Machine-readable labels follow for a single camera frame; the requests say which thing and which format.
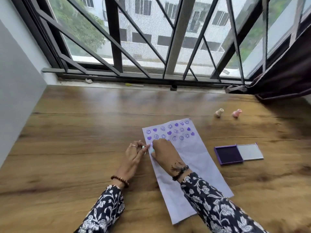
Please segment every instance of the person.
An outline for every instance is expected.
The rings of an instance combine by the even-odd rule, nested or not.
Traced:
[[[134,141],[125,151],[120,168],[112,176],[111,184],[101,194],[75,233],[106,233],[124,211],[122,189],[134,176],[142,155],[150,145]],[[267,233],[241,208],[227,199],[207,181],[200,178],[184,163],[170,141],[153,141],[152,157],[180,183],[191,206],[214,233]]]

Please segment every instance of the forearm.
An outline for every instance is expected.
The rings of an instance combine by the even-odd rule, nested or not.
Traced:
[[[192,172],[181,181],[181,189],[191,206],[214,233],[266,233],[241,208]]]
[[[123,210],[120,186],[109,185],[75,233],[106,233]]]

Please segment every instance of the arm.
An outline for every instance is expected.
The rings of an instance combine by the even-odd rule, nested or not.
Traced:
[[[267,233],[259,223],[195,172],[184,177],[181,189],[213,233]]]
[[[75,233],[106,233],[124,210],[121,188],[109,185]]]

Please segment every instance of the black and white floral shirt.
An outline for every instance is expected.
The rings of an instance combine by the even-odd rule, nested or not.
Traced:
[[[191,206],[213,233],[268,233],[195,172],[181,182]],[[106,233],[124,210],[121,190],[108,186],[75,233]]]

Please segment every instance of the maroon curtain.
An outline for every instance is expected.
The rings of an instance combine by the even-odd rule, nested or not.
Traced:
[[[250,85],[229,86],[226,92],[254,94],[261,101],[311,94],[311,25]]]

